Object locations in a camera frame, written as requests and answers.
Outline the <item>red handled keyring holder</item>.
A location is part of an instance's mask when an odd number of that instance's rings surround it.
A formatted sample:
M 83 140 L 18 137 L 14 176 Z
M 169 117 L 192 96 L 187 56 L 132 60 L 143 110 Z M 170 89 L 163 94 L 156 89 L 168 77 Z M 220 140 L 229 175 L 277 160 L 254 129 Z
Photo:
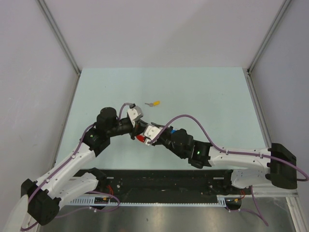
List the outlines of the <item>red handled keyring holder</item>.
M 137 140 L 139 140 L 140 142 L 144 143 L 146 138 L 143 135 L 137 135 L 136 136 Z

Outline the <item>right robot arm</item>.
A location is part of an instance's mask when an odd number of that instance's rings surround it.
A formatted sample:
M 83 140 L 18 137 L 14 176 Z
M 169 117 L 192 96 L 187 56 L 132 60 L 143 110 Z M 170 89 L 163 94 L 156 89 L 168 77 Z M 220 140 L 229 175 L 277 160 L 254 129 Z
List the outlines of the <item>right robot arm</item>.
M 211 143 L 194 140 L 186 130 L 173 130 L 148 125 L 143 133 L 145 144 L 163 145 L 198 169 L 203 167 L 233 167 L 223 181 L 228 194 L 252 185 L 272 184 L 281 189 L 297 189 L 296 157 L 283 145 L 270 148 L 233 151 L 217 149 Z

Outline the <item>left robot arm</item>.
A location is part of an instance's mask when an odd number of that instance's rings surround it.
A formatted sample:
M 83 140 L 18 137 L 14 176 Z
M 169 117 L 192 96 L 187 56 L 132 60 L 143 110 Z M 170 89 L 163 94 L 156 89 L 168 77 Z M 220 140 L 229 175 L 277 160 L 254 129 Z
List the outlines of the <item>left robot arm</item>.
M 85 180 L 76 182 L 68 191 L 64 186 L 84 164 L 94 160 L 110 145 L 112 137 L 136 136 L 142 117 L 141 108 L 131 103 L 125 118 L 120 118 L 112 107 L 101 109 L 96 122 L 85 129 L 78 145 L 60 164 L 35 181 L 26 179 L 22 183 L 21 196 L 28 196 L 27 213 L 37 224 L 46 225 L 57 216 L 66 193 L 76 198 L 85 192 L 102 193 L 106 189 L 104 175 L 98 171 L 88 173 Z

